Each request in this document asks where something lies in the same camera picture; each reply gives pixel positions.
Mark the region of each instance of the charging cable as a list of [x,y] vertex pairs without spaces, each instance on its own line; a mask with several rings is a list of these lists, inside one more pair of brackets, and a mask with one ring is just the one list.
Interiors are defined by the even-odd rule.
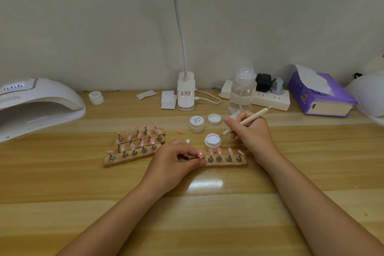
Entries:
[[215,96],[213,96],[212,94],[210,94],[210,93],[208,93],[208,92],[205,92],[205,91],[201,91],[201,90],[197,90],[197,89],[195,89],[195,90],[196,90],[196,91],[199,91],[199,92],[201,92],[201,93],[205,93],[205,94],[208,94],[208,95],[212,96],[213,98],[217,99],[218,102],[214,102],[214,101],[209,100],[209,99],[207,99],[207,98],[198,97],[198,96],[195,96],[195,100],[204,99],[204,100],[207,100],[207,101],[209,101],[209,102],[211,102],[211,103],[213,103],[213,104],[219,104],[219,103],[221,103],[221,99],[220,99],[220,98],[215,97]]

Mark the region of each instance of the hand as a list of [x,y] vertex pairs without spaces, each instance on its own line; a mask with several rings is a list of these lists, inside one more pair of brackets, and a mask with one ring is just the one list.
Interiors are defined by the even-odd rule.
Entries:
[[265,118],[258,117],[245,125],[239,123],[251,115],[253,115],[251,111],[244,110],[236,120],[226,117],[223,121],[233,130],[231,138],[234,139],[238,136],[248,150],[253,153],[256,161],[262,165],[263,160],[268,160],[271,156],[280,152],[273,142]]
[[[177,159],[179,155],[185,158],[189,156],[198,158],[181,163]],[[174,189],[185,175],[206,163],[201,150],[196,150],[184,140],[175,140],[162,145],[156,151],[140,184],[163,196]]]

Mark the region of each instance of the dotting tool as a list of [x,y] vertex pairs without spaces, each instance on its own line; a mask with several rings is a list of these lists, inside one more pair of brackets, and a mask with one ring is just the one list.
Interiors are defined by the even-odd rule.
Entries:
[[[261,117],[264,113],[266,113],[272,106],[270,107],[266,107],[266,108],[263,108],[261,111],[251,115],[249,118],[246,118],[245,120],[241,121],[240,124],[241,125],[245,125],[246,123],[249,123],[251,122],[252,120],[254,120],[255,118],[258,118],[258,117]],[[232,130],[229,128],[228,130],[225,130],[223,132],[223,134],[221,136],[225,136],[225,135],[228,135],[230,132],[232,132]]]

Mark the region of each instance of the cable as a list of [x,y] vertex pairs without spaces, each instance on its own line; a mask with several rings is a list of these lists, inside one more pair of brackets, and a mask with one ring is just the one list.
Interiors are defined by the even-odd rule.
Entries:
[[198,96],[195,96],[195,100],[204,99],[204,100],[208,100],[209,102],[211,102],[211,103],[213,103],[213,104],[219,104],[219,103],[221,103],[221,99],[220,99],[220,98],[215,97],[215,96],[213,96],[212,94],[210,94],[210,93],[208,93],[208,92],[205,92],[205,91],[201,91],[201,90],[197,90],[197,89],[195,89],[195,90],[196,90],[196,91],[199,91],[199,92],[202,92],[202,93],[205,93],[205,94],[208,94],[208,95],[212,96],[213,98],[216,98],[219,102],[214,102],[214,101],[212,101],[212,100],[209,100],[209,99],[206,99],[206,98],[203,98],[203,97],[198,97]]
[[177,26],[179,28],[181,45],[183,47],[184,77],[187,78],[187,53],[185,51],[185,43],[184,43],[184,39],[183,39],[183,34],[181,33],[181,23],[180,23],[180,16],[179,16],[179,1],[173,0],[173,3],[175,5],[176,21],[177,21]]

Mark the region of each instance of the pink press-on nail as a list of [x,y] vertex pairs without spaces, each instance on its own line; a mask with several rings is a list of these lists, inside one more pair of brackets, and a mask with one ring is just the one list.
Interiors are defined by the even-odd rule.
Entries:
[[197,150],[197,156],[200,158],[200,159],[202,159],[202,158],[204,158],[204,152],[203,152],[203,150]]

